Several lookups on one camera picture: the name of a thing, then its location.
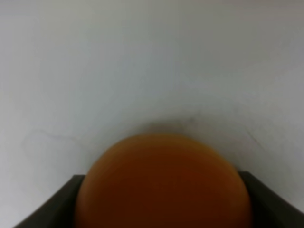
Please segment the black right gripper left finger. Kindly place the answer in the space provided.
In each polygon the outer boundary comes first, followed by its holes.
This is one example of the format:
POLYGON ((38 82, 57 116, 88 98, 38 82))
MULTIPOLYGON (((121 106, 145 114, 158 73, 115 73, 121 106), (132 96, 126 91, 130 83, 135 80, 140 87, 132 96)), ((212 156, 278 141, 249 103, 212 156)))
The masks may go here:
POLYGON ((72 228, 75 205, 85 175, 74 175, 50 199, 15 227, 72 228))

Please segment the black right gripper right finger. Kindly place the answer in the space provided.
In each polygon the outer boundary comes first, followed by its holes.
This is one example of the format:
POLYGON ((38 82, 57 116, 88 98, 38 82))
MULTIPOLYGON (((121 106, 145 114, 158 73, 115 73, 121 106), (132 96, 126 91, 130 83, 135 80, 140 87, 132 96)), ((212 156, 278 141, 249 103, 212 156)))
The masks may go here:
POLYGON ((303 228, 304 214, 248 171, 240 171, 250 196, 254 228, 303 228))

